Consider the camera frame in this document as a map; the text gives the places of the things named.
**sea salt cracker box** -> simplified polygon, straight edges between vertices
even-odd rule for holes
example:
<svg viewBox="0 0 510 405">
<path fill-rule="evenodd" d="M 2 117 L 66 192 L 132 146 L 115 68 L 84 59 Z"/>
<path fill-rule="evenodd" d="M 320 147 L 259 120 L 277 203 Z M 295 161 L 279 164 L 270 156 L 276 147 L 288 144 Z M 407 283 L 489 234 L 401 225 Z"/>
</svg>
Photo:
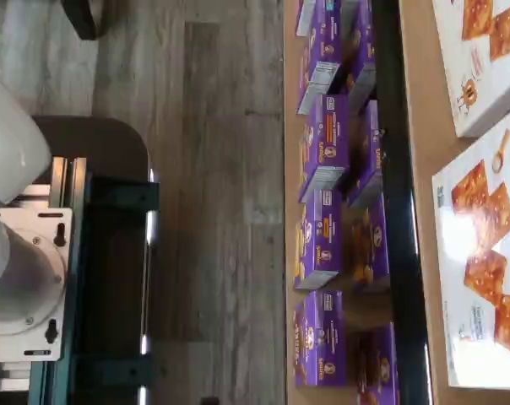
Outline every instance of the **sea salt cracker box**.
<svg viewBox="0 0 510 405">
<path fill-rule="evenodd" d="M 393 323 L 360 337 L 360 405 L 399 405 L 398 366 Z"/>
<path fill-rule="evenodd" d="M 301 184 L 305 202 L 317 189 L 334 189 L 349 173 L 347 96 L 318 95 L 300 141 Z"/>
<path fill-rule="evenodd" d="M 360 0 L 351 39 L 356 55 L 345 81 L 349 108 L 357 113 L 375 89 L 372 0 Z"/>
<path fill-rule="evenodd" d="M 379 194 L 351 227 L 349 256 L 356 289 L 380 292 L 390 288 L 386 228 L 384 198 Z"/>
<path fill-rule="evenodd" d="M 298 114 L 309 113 L 315 95 L 328 91 L 341 65 L 340 9 L 341 0 L 315 2 L 307 46 L 301 58 Z"/>
<path fill-rule="evenodd" d="M 342 270 L 341 194 L 316 190 L 302 208 L 296 239 L 296 289 L 318 289 Z"/>
<path fill-rule="evenodd" d="M 510 113 L 432 182 L 448 383 L 510 389 Z"/>
<path fill-rule="evenodd" d="M 345 384 L 345 318 L 340 291 L 313 291 L 295 308 L 297 386 Z"/>
<path fill-rule="evenodd" d="M 479 137 L 510 111 L 510 0 L 432 1 L 456 134 Z"/>
<path fill-rule="evenodd" d="M 350 173 L 354 184 L 347 192 L 345 201 L 351 208 L 365 208 L 372 204 L 383 190 L 381 132 L 376 100 L 367 103 L 361 129 L 354 139 L 352 135 L 350 138 Z"/>
</svg>

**purple cereal box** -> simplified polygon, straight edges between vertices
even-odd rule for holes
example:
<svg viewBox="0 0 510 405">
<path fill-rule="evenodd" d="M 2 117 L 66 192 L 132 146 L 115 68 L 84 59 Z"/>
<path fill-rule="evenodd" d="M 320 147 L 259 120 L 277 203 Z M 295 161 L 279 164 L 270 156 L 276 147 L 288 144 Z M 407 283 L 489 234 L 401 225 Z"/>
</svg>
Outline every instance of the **purple cereal box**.
<svg viewBox="0 0 510 405">
<path fill-rule="evenodd" d="M 316 0 L 297 0 L 296 36 L 307 36 L 312 23 Z"/>
<path fill-rule="evenodd" d="M 314 95 L 324 94 L 341 62 L 341 0 L 317 0 L 301 58 L 300 101 L 296 112 L 306 115 Z"/>
<path fill-rule="evenodd" d="M 386 228 L 384 198 L 379 194 L 351 227 L 350 257 L 357 289 L 379 292 L 390 287 Z"/>
<path fill-rule="evenodd" d="M 345 384 L 345 318 L 340 291 L 313 291 L 294 312 L 297 386 Z"/>
<path fill-rule="evenodd" d="M 297 227 L 296 289 L 318 289 L 341 271 L 341 203 L 339 192 L 316 190 L 304 205 Z"/>
<path fill-rule="evenodd" d="M 381 172 L 381 133 L 377 116 L 377 102 L 367 103 L 361 133 L 351 145 L 351 174 L 355 184 L 347 193 L 345 202 L 351 208 L 369 207 L 383 189 Z"/>
<path fill-rule="evenodd" d="M 360 405 L 399 405 L 398 367 L 393 324 L 360 337 Z"/>
<path fill-rule="evenodd" d="M 364 106 L 375 88 L 372 0 L 360 1 L 352 40 L 357 52 L 345 85 L 349 95 L 349 107 L 356 113 Z"/>
<path fill-rule="evenodd" d="M 349 173 L 347 96 L 318 95 L 301 139 L 301 186 L 304 203 L 317 189 L 330 190 Z"/>
</svg>

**gray laminate floor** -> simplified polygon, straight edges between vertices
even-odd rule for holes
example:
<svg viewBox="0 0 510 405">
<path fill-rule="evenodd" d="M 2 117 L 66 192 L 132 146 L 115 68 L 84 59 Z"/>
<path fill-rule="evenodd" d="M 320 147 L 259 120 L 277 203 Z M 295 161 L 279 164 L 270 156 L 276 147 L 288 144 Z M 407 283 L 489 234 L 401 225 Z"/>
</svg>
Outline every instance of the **gray laminate floor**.
<svg viewBox="0 0 510 405">
<path fill-rule="evenodd" d="M 32 114 L 113 117 L 161 183 L 152 403 L 285 402 L 280 0 L 0 0 L 0 79 Z"/>
</svg>

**cracker box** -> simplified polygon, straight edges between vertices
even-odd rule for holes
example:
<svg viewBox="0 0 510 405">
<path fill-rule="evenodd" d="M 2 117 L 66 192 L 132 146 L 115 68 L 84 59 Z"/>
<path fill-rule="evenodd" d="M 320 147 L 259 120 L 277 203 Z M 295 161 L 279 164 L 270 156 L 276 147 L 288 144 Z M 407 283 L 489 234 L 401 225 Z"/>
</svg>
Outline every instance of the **cracker box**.
<svg viewBox="0 0 510 405">
<path fill-rule="evenodd" d="M 510 0 L 432 0 L 459 137 L 510 111 Z"/>
<path fill-rule="evenodd" d="M 298 0 L 296 2 L 296 35 L 307 36 L 312 23 L 316 0 Z"/>
<path fill-rule="evenodd" d="M 354 184 L 347 193 L 346 203 L 351 208 L 368 207 L 381 194 L 383 173 L 380 137 L 377 102 L 371 100 L 364 111 L 361 130 L 354 144 L 350 145 L 351 177 Z"/>
<path fill-rule="evenodd" d="M 360 336 L 358 403 L 399 405 L 398 366 L 393 324 Z"/>
<path fill-rule="evenodd" d="M 384 291 L 390 287 L 384 198 L 364 210 L 351 227 L 350 259 L 357 289 Z"/>
<path fill-rule="evenodd" d="M 304 203 L 314 190 L 330 190 L 349 173 L 347 96 L 318 95 L 300 142 Z"/>
<path fill-rule="evenodd" d="M 297 386 L 345 384 L 345 319 L 340 291 L 313 291 L 294 311 Z"/>
<path fill-rule="evenodd" d="M 450 386 L 510 389 L 510 113 L 433 177 Z"/>
<path fill-rule="evenodd" d="M 356 55 L 345 81 L 349 107 L 357 113 L 375 89 L 375 46 L 373 45 L 372 0 L 360 0 L 352 31 Z"/>
<path fill-rule="evenodd" d="M 295 288 L 318 289 L 341 272 L 341 194 L 316 190 L 297 226 Z"/>
<path fill-rule="evenodd" d="M 318 0 L 301 58 L 300 102 L 297 113 L 306 115 L 316 94 L 324 94 L 342 62 L 341 0 Z"/>
</svg>

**wooden table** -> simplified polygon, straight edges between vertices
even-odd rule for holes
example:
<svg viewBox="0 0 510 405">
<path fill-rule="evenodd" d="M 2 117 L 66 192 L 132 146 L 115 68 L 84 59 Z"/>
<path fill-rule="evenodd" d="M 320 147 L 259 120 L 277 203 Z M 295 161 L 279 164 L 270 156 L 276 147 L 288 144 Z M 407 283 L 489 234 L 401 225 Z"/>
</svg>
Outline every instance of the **wooden table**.
<svg viewBox="0 0 510 405">
<path fill-rule="evenodd" d="M 294 34 L 295 12 L 296 0 L 285 0 L 288 403 L 353 404 L 356 403 L 353 381 L 341 389 L 294 386 L 291 314 L 301 294 L 292 289 L 292 279 L 294 227 L 300 214 L 300 205 L 296 202 L 300 164 L 298 141 L 303 125 L 302 117 L 295 113 L 302 44 Z M 455 136 L 431 1 L 373 0 L 373 12 L 380 125 L 386 131 L 382 146 L 383 178 L 401 403 L 510 403 L 510 391 L 448 387 L 431 177 L 471 141 Z M 359 304 L 351 298 L 345 306 L 345 314 L 353 327 L 368 327 L 385 321 L 384 300 L 363 300 Z"/>
</svg>

